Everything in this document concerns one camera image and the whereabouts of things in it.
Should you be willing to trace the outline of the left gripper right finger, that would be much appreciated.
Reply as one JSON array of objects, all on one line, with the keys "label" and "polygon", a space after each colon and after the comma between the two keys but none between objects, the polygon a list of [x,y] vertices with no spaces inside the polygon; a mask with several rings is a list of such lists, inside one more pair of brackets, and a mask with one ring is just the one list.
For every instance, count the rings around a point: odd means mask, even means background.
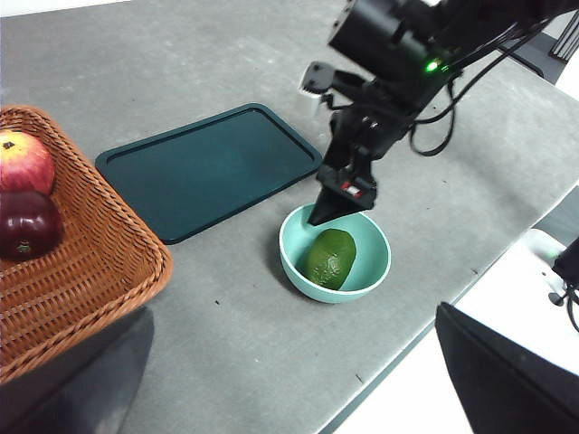
[{"label": "left gripper right finger", "polygon": [[578,376],[441,303],[435,330],[475,433],[576,433]]}]

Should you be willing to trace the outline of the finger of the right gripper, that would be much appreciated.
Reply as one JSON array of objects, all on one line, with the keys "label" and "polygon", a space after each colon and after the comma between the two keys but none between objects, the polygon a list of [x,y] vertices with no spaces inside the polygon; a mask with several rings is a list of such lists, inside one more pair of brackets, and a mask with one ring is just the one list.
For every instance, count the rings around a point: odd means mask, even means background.
[{"label": "finger of the right gripper", "polygon": [[356,212],[362,212],[364,209],[354,198],[329,188],[322,188],[308,217],[308,223],[319,226]]}]

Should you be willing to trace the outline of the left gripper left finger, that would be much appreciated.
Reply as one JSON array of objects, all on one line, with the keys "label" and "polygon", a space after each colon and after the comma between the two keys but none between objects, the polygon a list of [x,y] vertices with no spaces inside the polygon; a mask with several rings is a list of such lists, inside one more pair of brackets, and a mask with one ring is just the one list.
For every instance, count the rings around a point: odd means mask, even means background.
[{"label": "left gripper left finger", "polygon": [[155,333],[141,307],[1,386],[3,433],[117,433]]}]

